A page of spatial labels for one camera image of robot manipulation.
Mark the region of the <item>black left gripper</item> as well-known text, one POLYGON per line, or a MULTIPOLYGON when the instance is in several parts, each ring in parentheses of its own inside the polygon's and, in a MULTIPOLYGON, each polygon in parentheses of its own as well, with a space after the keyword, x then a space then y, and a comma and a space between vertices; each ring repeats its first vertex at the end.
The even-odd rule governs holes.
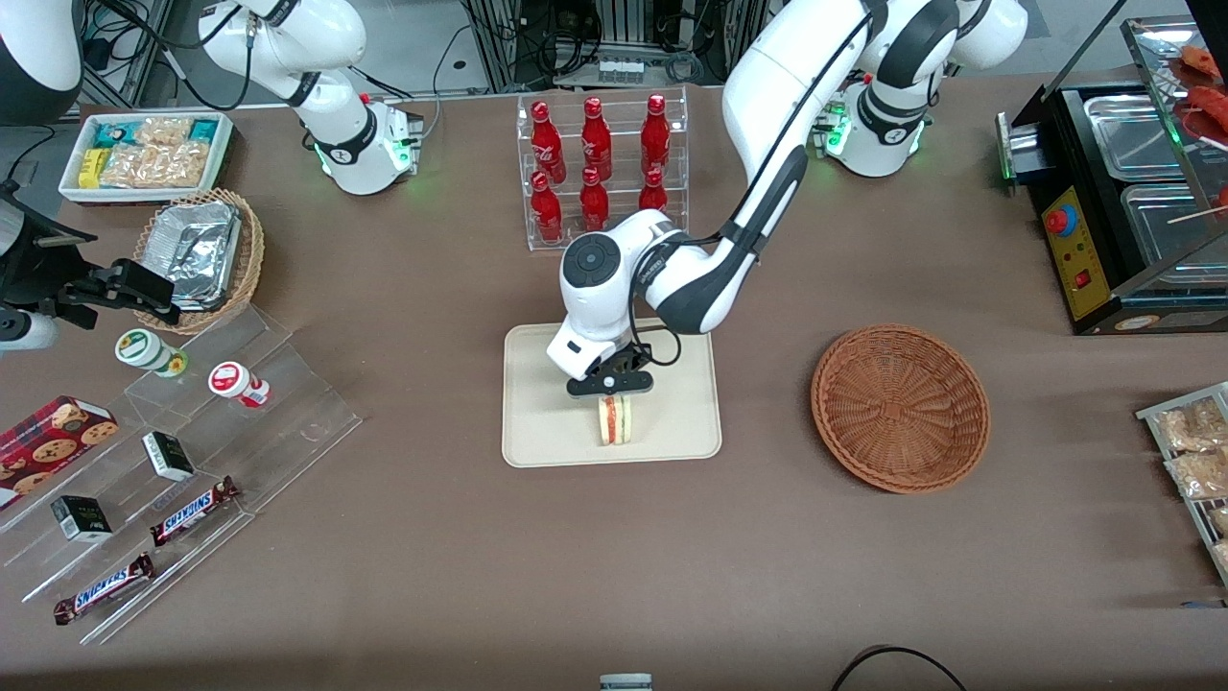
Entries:
POLYGON ((628 410, 640 411, 642 393, 653 388, 650 349, 620 349, 605 362, 591 368, 583 379, 566 382, 566 393, 573 398, 587 396, 588 406, 602 414, 602 396, 628 396, 628 410))

